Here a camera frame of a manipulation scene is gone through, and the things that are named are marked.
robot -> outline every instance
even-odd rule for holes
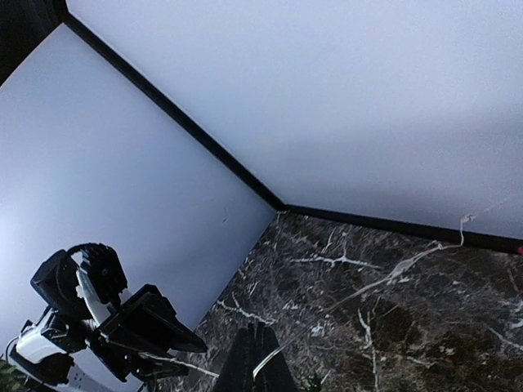
[[[189,373],[168,361],[169,350],[208,349],[178,321],[156,286],[129,291],[118,255],[106,245],[85,243],[56,252],[38,268],[31,286],[47,308],[36,323],[25,323],[9,359],[29,375],[34,390],[67,386],[111,392],[74,363],[71,354],[80,350],[89,349],[121,382],[132,374],[148,383]]]

dark marble floor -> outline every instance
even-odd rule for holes
[[[323,391],[523,391],[523,257],[434,246],[281,214],[198,327],[208,353],[182,358],[219,372],[238,329],[261,320],[291,341],[297,383],[316,372]],[[212,383],[193,372],[158,390]]]

